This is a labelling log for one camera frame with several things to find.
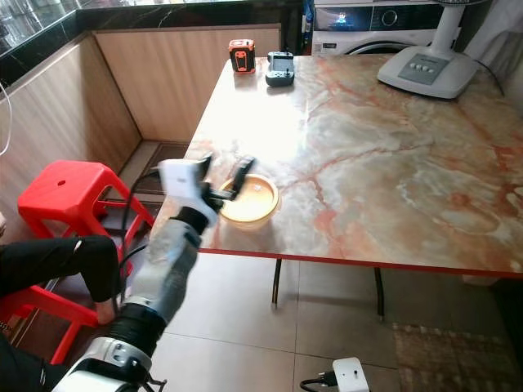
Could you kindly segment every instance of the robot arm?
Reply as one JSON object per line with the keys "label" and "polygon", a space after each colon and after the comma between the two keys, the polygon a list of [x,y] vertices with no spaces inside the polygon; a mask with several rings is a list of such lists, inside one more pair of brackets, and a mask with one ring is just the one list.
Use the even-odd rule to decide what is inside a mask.
{"label": "robot arm", "polygon": [[217,221],[223,200],[234,200],[253,159],[240,167],[231,190],[203,182],[211,162],[169,159],[159,165],[164,191],[182,206],[148,246],[132,294],[107,336],[98,337],[68,371],[54,392],[137,391],[149,380],[151,357],[163,330],[180,309],[198,255],[200,236]]}

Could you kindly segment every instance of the yellow bowl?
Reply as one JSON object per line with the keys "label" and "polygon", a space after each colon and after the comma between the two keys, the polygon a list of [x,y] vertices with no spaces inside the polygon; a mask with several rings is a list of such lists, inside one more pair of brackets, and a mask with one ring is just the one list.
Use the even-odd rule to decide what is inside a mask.
{"label": "yellow bowl", "polygon": [[[220,189],[229,189],[232,181],[229,179]],[[272,181],[257,174],[247,174],[238,198],[226,202],[221,215],[238,229],[260,229],[274,214],[278,201],[278,189]]]}

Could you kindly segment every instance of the power strip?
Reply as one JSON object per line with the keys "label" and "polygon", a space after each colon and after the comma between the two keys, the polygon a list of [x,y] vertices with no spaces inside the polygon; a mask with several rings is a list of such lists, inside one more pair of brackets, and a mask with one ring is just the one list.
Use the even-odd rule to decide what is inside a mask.
{"label": "power strip", "polygon": [[337,359],[333,362],[339,392],[369,392],[361,362],[358,358]]}

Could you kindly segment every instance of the person's leg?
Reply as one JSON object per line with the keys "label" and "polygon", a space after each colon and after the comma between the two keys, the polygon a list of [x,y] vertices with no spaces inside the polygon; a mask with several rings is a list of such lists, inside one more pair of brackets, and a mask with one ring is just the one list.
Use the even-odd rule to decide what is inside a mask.
{"label": "person's leg", "polygon": [[81,273],[100,323],[114,317],[118,253],[110,238],[88,236],[12,243],[0,249],[0,296],[52,278]]}
{"label": "person's leg", "polygon": [[12,347],[0,333],[0,390],[5,392],[50,392],[67,373],[63,365],[41,359]]}

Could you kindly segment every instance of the game controller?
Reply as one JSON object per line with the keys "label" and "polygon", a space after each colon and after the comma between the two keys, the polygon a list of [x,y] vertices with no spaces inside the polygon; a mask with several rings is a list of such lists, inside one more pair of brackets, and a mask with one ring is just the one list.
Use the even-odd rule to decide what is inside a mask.
{"label": "game controller", "polygon": [[290,86],[294,82],[294,56],[288,51],[270,51],[267,54],[269,69],[265,75],[271,87]]}

